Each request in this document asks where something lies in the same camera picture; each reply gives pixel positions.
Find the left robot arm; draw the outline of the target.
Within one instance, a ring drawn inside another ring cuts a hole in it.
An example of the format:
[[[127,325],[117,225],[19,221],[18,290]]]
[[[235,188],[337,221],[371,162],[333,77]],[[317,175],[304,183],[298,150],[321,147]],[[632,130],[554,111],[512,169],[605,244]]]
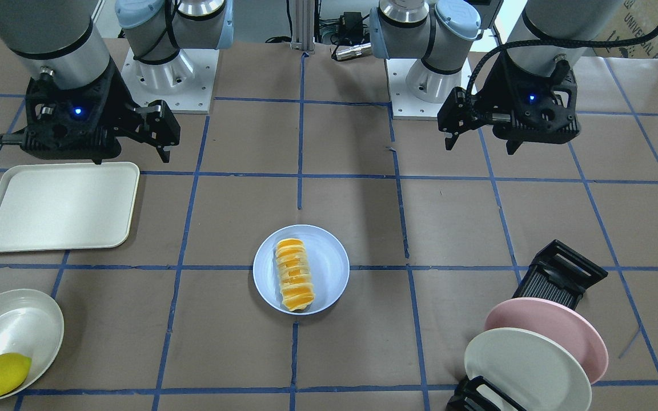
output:
[[[465,87],[456,77],[501,1],[380,1],[369,13],[375,57],[415,60],[408,86],[441,104],[446,149],[491,126],[514,154],[523,143],[565,144],[580,134],[573,66],[583,49],[615,49],[655,39],[658,24],[631,38],[597,40],[619,1],[528,1],[508,40],[480,58]]]

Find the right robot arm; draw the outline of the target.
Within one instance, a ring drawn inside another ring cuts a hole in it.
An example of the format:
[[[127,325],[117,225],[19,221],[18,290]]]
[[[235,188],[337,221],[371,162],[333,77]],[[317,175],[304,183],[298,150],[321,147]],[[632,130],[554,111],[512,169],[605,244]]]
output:
[[[196,81],[186,50],[227,49],[234,41],[231,1],[117,1],[138,80],[154,94],[135,100],[91,13],[73,1],[0,1],[0,39],[30,74],[26,125],[0,134],[43,160],[121,154],[120,138],[148,144],[162,162],[180,143],[180,124],[165,100]]]

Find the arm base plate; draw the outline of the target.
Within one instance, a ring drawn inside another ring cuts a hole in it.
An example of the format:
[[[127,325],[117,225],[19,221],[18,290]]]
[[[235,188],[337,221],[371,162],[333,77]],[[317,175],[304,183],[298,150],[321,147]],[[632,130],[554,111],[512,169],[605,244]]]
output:
[[[395,119],[432,120],[455,87],[464,86],[472,74],[470,63],[454,74],[429,70],[420,59],[386,60],[387,85]]]
[[[147,65],[129,49],[121,76],[131,98],[142,107],[164,100],[175,114],[209,114],[221,52],[182,49],[171,61]]]

